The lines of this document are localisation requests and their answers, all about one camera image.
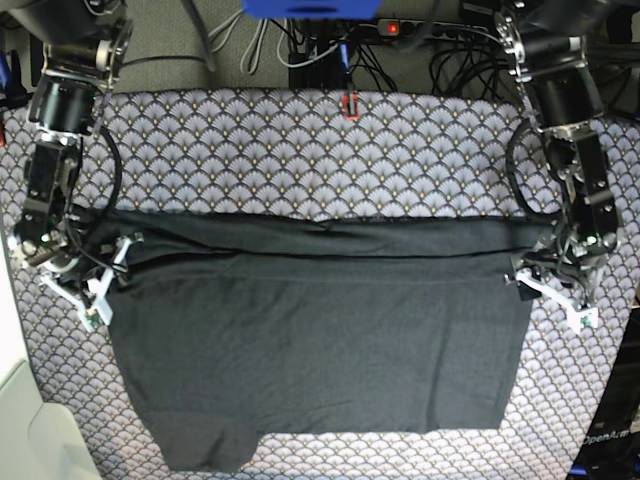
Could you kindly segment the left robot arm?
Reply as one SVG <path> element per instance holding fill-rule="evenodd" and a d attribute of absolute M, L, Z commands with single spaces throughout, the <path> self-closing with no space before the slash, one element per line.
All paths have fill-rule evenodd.
<path fill-rule="evenodd" d="M 608 156 L 591 127 L 605 107 L 586 56 L 589 31 L 614 6 L 612 1 L 504 1 L 494 14 L 527 116 L 514 134 L 539 135 L 561 191 L 557 212 L 533 211 L 518 187 L 516 142 L 509 141 L 505 166 L 517 203 L 530 219 L 553 227 L 549 237 L 513 259 L 510 279 L 521 297 L 544 296 L 559 305 L 574 333 L 600 323 L 594 296 L 622 235 Z"/>

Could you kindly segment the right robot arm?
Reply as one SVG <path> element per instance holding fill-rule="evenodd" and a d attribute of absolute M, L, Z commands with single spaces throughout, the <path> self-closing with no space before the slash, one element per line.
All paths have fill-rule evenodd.
<path fill-rule="evenodd" d="M 42 283 L 93 331 L 112 321 L 106 295 L 112 282 L 126 275 L 125 258 L 134 243 L 120 237 L 96 252 L 87 244 L 115 207 L 120 154 L 113 155 L 114 185 L 101 212 L 86 216 L 73 195 L 85 140 L 101 136 L 115 145 L 103 113 L 119 79 L 132 23 L 123 1 L 4 1 L 1 9 L 43 44 L 41 78 L 27 111 L 36 129 L 35 149 L 26 163 L 26 198 L 8 247 L 23 265 L 44 268 Z"/>

